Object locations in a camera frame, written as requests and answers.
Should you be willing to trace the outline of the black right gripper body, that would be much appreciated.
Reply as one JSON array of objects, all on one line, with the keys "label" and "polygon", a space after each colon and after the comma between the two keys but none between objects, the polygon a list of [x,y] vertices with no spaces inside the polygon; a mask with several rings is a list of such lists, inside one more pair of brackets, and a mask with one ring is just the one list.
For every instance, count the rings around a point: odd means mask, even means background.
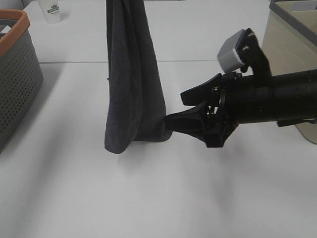
[{"label": "black right gripper body", "polygon": [[208,148],[221,148],[228,137],[237,128],[226,103],[229,89],[242,78],[241,73],[216,74],[204,83],[208,90],[206,101],[209,109],[206,113],[206,131],[203,133],[204,142]]}]

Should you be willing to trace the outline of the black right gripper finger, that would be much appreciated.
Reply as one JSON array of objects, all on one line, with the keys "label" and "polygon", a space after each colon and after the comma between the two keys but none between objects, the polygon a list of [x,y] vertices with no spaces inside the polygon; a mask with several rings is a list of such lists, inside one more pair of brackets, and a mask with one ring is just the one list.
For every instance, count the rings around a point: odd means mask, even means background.
[{"label": "black right gripper finger", "polygon": [[202,142],[206,142],[207,105],[199,104],[191,109],[169,114],[164,118],[168,130],[190,135]]},{"label": "black right gripper finger", "polygon": [[207,105],[212,105],[213,89],[220,84],[221,79],[222,74],[218,73],[203,84],[182,92],[180,96],[183,105],[198,105],[202,102],[207,102]]}]

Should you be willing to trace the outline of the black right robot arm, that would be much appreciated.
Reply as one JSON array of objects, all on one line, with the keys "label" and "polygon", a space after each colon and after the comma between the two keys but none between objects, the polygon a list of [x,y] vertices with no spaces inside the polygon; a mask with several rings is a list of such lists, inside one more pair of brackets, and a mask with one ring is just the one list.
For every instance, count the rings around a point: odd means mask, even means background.
[{"label": "black right robot arm", "polygon": [[167,115],[167,129],[197,138],[209,148],[220,148],[240,124],[316,123],[316,70],[272,75],[252,29],[229,37],[217,60],[223,72],[181,93],[189,109]]}]

